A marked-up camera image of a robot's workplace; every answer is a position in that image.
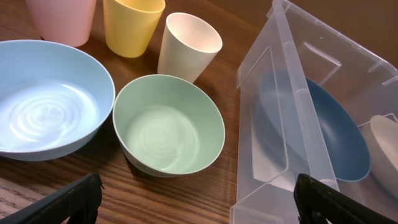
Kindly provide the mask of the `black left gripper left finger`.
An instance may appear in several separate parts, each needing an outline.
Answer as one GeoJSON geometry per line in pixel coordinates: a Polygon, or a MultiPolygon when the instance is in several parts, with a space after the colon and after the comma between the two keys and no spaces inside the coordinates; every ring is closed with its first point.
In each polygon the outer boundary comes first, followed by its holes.
{"type": "Polygon", "coordinates": [[[53,194],[1,219],[1,224],[95,224],[102,201],[99,174],[88,174],[53,194]]]}

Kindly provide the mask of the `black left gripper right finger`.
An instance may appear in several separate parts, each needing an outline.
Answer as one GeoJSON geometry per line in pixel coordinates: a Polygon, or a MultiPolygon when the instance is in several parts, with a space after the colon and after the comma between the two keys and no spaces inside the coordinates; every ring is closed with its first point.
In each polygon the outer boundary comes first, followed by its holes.
{"type": "Polygon", "coordinates": [[[308,174],[299,174],[294,200],[300,224],[397,224],[308,174]]]}

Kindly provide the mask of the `dark blue large bowl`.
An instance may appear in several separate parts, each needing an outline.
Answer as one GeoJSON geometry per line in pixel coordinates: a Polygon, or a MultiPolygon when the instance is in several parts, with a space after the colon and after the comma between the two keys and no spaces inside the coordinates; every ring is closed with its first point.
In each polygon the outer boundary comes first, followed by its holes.
{"type": "MultiPolygon", "coordinates": [[[[325,89],[311,79],[307,85],[336,178],[345,182],[365,179],[371,171],[371,156],[359,128],[325,89]]],[[[287,71],[263,74],[255,98],[253,121],[254,133],[271,161],[282,167],[289,161],[300,172],[308,171],[287,71]]]]}

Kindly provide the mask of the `cream large bowl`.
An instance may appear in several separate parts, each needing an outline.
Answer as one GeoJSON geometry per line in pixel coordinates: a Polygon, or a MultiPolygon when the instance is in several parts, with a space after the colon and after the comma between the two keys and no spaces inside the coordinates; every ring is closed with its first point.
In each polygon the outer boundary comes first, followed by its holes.
{"type": "Polygon", "coordinates": [[[371,154],[373,176],[397,198],[397,123],[375,115],[361,132],[371,154]]]}

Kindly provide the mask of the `light blue bowl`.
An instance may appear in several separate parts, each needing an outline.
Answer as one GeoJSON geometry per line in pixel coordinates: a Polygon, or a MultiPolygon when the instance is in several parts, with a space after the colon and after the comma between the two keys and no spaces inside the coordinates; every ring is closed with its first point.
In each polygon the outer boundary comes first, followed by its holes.
{"type": "Polygon", "coordinates": [[[1,155],[46,161],[87,144],[116,90],[107,69],[74,47],[45,40],[1,42],[1,155]]]}

